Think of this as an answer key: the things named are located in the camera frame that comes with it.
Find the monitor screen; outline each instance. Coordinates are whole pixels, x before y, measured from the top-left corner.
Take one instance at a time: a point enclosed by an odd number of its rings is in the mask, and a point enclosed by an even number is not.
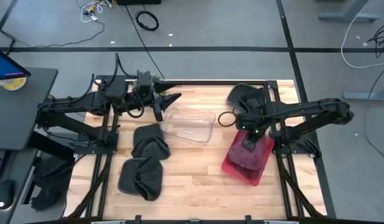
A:
[[[30,73],[0,51],[0,80],[28,77]]]

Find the dark gray cloth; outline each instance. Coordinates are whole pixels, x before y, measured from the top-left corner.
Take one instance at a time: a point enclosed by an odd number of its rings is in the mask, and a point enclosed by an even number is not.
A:
[[[140,163],[145,161],[146,158],[128,159],[124,162],[123,168],[118,179],[118,190],[122,193],[131,195],[140,195],[134,188],[134,174]]]
[[[161,184],[161,163],[157,159],[149,157],[136,169],[134,187],[145,200],[154,201],[160,196]]]
[[[251,85],[237,84],[229,93],[227,101],[239,110],[253,113],[258,106],[265,103],[265,91]]]
[[[153,156],[158,160],[164,160],[171,155],[168,145],[164,142],[159,123],[136,128],[133,144],[131,154],[134,158]]]
[[[162,166],[153,157],[125,161],[118,180],[118,189],[126,194],[141,195],[154,201],[160,196]]]
[[[55,205],[66,193],[74,162],[66,162],[57,157],[50,157],[40,162],[33,172],[33,181],[41,188],[38,196],[32,199],[31,207],[37,211]]]
[[[148,137],[142,140],[132,150],[131,154],[134,158],[153,156],[158,160],[167,159],[171,155],[168,145],[161,138],[157,137]]]

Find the clear plastic container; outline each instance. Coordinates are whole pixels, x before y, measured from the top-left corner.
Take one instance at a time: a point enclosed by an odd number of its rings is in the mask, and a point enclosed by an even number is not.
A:
[[[173,103],[166,109],[161,129],[166,136],[204,146],[211,139],[215,113]]]

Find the black cable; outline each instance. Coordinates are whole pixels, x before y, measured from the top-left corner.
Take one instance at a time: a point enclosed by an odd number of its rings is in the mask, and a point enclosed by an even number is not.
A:
[[[75,99],[72,99],[72,100],[67,100],[67,101],[61,101],[61,102],[51,101],[51,102],[45,103],[45,104],[43,104],[42,106],[40,106],[40,108],[38,108],[38,110],[37,110],[37,114],[39,114],[40,111],[41,111],[44,107],[46,107],[46,106],[48,106],[48,105],[51,105],[51,104],[53,104],[53,105],[57,105],[57,104],[67,104],[67,103],[74,103],[74,102],[77,102],[77,101],[82,100],[82,99],[83,99],[84,97],[86,97],[87,94],[90,92],[90,90],[91,90],[91,88],[92,88],[92,84],[93,84],[93,82],[94,82],[94,80],[95,80],[94,77],[95,77],[95,75],[92,74],[92,76],[91,76],[91,81],[90,81],[90,84],[89,84],[89,86],[88,86],[88,89],[84,92],[84,94],[83,94],[82,96],[80,96],[80,97],[78,97],[78,98],[75,98]]]
[[[76,140],[72,139],[72,138],[67,138],[67,137],[61,137],[61,136],[57,136],[56,134],[52,134],[52,132],[48,131],[46,128],[42,128],[42,130],[45,131],[45,133],[48,134],[48,138],[53,136],[53,137],[56,137],[56,138],[60,138],[60,139],[67,139],[67,140],[70,140],[70,141],[73,141],[73,142],[76,142]]]
[[[148,48],[147,48],[146,45],[144,44],[143,39],[142,39],[142,37],[141,37],[141,34],[139,34],[138,28],[136,28],[136,25],[135,25],[135,23],[134,23],[134,20],[133,20],[131,14],[129,13],[129,10],[128,10],[127,5],[125,5],[125,8],[126,8],[127,12],[124,11],[124,9],[123,9],[122,7],[119,6],[119,8],[120,8],[124,13],[126,13],[126,14],[129,16],[129,18],[131,19],[132,25],[134,26],[134,28],[135,28],[135,30],[136,30],[136,33],[138,34],[138,37],[139,37],[139,39],[141,40],[141,42],[142,42],[142,44],[143,44],[143,47],[144,47],[145,51],[148,53],[150,59],[152,60],[154,66],[156,66],[156,68],[157,68],[157,70],[159,71],[161,77],[162,77],[163,79],[166,79],[166,78],[164,77],[164,75],[162,74],[162,72],[160,71],[160,68],[157,66],[157,64],[156,64],[155,61],[153,60],[152,56],[150,55],[150,53],[149,53],[149,51],[148,51]]]
[[[234,121],[232,124],[223,125],[223,124],[221,123],[220,119],[221,119],[222,115],[225,115],[225,114],[228,114],[228,113],[233,114],[233,115],[235,116],[235,121]],[[236,114],[235,114],[233,111],[226,111],[226,112],[223,112],[223,113],[220,114],[219,117],[218,117],[218,124],[221,125],[222,127],[226,127],[226,128],[227,128],[227,127],[230,127],[230,126],[234,125],[235,123],[236,123]]]
[[[383,34],[384,33],[384,25],[381,26],[377,31],[376,33],[374,34],[374,36],[369,39],[367,42],[370,42],[370,41],[374,41],[376,44],[375,44],[375,55],[376,55],[376,58],[379,58],[384,50],[384,35],[383,36],[380,36],[380,34]]]
[[[94,34],[92,37],[90,38],[87,38],[87,39],[83,39],[83,40],[79,40],[77,42],[69,42],[69,43],[66,43],[66,44],[50,44],[48,46],[45,46],[45,45],[36,45],[34,47],[31,47],[31,48],[37,48],[37,47],[52,47],[52,46],[57,46],[57,47],[64,47],[66,45],[70,45],[70,44],[79,44],[79,43],[82,43],[82,42],[85,42],[85,41],[88,41],[88,40],[92,40],[93,38],[95,38],[97,35],[103,33],[105,31],[105,24],[102,23],[102,22],[99,22],[99,21],[94,21],[96,23],[99,23],[102,25],[102,30],[97,32],[96,34]]]
[[[119,66],[119,69],[124,73],[124,75],[130,77],[130,78],[137,78],[138,76],[136,75],[130,75],[128,73],[125,72],[124,68],[123,68],[123,65],[121,64],[121,61],[119,60],[119,57],[118,57],[118,54],[116,53],[116,60],[118,61],[118,66]]]
[[[116,65],[115,65],[115,71],[113,72],[113,75],[111,76],[111,79],[109,81],[109,83],[105,83],[104,85],[105,86],[110,86],[113,81],[115,80],[116,76],[117,76],[117,71],[118,71],[118,63],[119,63],[119,58],[118,58],[118,54],[116,53],[115,55],[115,61],[116,61]]]
[[[85,116],[80,114],[79,112],[75,112],[75,113],[78,114],[80,117],[85,118]]]
[[[143,14],[147,14],[149,15],[151,18],[154,19],[154,21],[156,22],[156,26],[153,27],[153,28],[150,28],[148,26],[146,26],[145,24],[143,24],[141,21],[139,21],[139,17]],[[159,19],[151,12],[148,12],[148,11],[138,11],[136,14],[135,14],[135,20],[136,20],[136,23],[139,25],[140,28],[144,29],[144,30],[147,30],[147,31],[155,31],[156,29],[159,28],[160,26],[160,23],[159,23]]]
[[[77,3],[77,5],[80,7],[80,9],[82,9],[82,7],[79,5],[79,3],[78,3],[77,0],[76,0],[76,3]],[[104,24],[104,23],[99,22],[99,21],[95,21],[95,22],[97,22],[97,23],[99,23],[99,24],[102,25],[102,30],[99,31],[99,32],[97,32],[97,33],[96,33],[95,35],[93,35],[92,37],[87,38],[87,39],[83,39],[83,40],[79,40],[79,41],[77,41],[77,42],[69,42],[69,43],[66,43],[66,44],[50,44],[50,45],[48,45],[48,46],[45,46],[45,45],[31,46],[31,45],[29,45],[29,44],[27,44],[27,43],[25,43],[25,42],[23,42],[23,41],[20,41],[19,39],[17,39],[16,37],[14,37],[12,34],[9,34],[9,33],[5,32],[5,31],[3,31],[2,29],[1,29],[0,31],[1,31],[4,35],[6,35],[6,36],[8,36],[8,37],[10,37],[10,38],[12,38],[12,39],[14,39],[14,40],[16,40],[16,41],[19,42],[19,43],[24,44],[24,45],[26,45],[26,46],[28,46],[28,47],[30,47],[30,48],[32,48],[32,49],[33,49],[33,48],[37,48],[37,47],[52,47],[52,46],[64,47],[64,46],[66,46],[66,45],[70,45],[70,44],[79,44],[79,43],[82,43],[82,42],[85,42],[85,41],[88,41],[88,40],[92,40],[92,39],[95,38],[98,34],[100,34],[100,33],[102,33],[103,31],[105,31],[105,24]]]
[[[138,114],[138,115],[133,115],[133,114],[131,114],[131,112],[129,111],[128,107],[127,107],[126,105],[124,105],[124,107],[125,107],[125,111],[126,111],[127,114],[128,114],[130,117],[132,117],[132,118],[140,118],[140,117],[143,115],[143,113],[144,113],[144,103],[143,103],[141,97],[139,96],[139,94],[137,93],[137,91],[134,91],[134,90],[133,90],[133,93],[134,93],[134,95],[136,96],[136,98],[139,100],[139,102],[140,102],[140,104],[141,104],[141,113]]]
[[[367,119],[367,105],[368,105],[368,101],[370,99],[370,95],[372,94],[373,92],[373,89],[374,89],[374,86],[377,84],[378,80],[381,78],[381,76],[384,74],[384,70],[381,72],[381,74],[376,78],[376,80],[374,81],[374,84],[372,86],[372,88],[370,89],[370,92],[368,93],[368,96],[367,96],[367,99],[366,99],[366,103],[365,103],[365,119],[364,119],[364,131],[365,131],[365,137],[366,137],[366,140],[367,142],[384,158],[384,154],[379,150],[377,149],[377,147],[374,146],[374,144],[370,141],[370,139],[368,138],[368,135],[367,135],[367,130],[366,130],[366,119]]]
[[[63,207],[63,211],[62,211],[62,214],[60,215],[60,218],[63,218],[63,216],[65,215],[65,212],[66,212],[66,208],[67,208],[67,195],[64,196],[65,197],[65,206]]]
[[[83,9],[83,8],[81,7],[81,5],[78,3],[77,0],[75,0],[75,3],[79,6],[79,8],[80,8],[81,10],[84,10],[85,12],[90,13],[90,12],[88,12],[86,9]]]

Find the gray floor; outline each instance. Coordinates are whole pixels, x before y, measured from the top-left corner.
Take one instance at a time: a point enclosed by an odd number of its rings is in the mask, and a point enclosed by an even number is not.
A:
[[[0,19],[9,1],[0,0]],[[80,4],[89,3],[79,0]],[[346,10],[352,1],[283,0],[295,47],[341,46],[348,23],[320,21],[320,12]],[[286,47],[275,1],[255,0],[163,0],[146,6],[160,20],[156,32],[141,31],[147,46],[255,46]],[[131,15],[141,6],[130,6]],[[384,0],[372,0],[364,10],[378,13],[374,23],[352,26],[346,47],[362,47],[384,24]],[[142,46],[127,14],[118,7],[98,14],[105,32],[95,39],[69,47]],[[21,0],[7,20],[4,30],[29,45],[62,44],[92,36],[99,24],[83,24],[75,1]],[[10,40],[0,35],[0,47]],[[120,52],[129,72],[157,73],[144,52]],[[152,52],[167,78],[256,78],[294,79],[288,53],[280,52]],[[345,54],[354,65],[384,61],[384,54]],[[81,95],[91,73],[110,74],[112,52],[12,53],[25,67],[52,67],[59,76],[52,93],[57,97]],[[345,91],[369,91],[384,66],[356,69],[347,66],[340,54],[298,53],[297,59],[309,100],[342,97]],[[384,77],[375,91],[384,88]],[[354,120],[346,126],[326,126],[318,130],[325,169],[338,218],[384,221],[384,160],[363,135],[364,103],[351,101]],[[384,103],[370,103],[367,131],[384,152]],[[61,214],[49,212],[51,218]]]

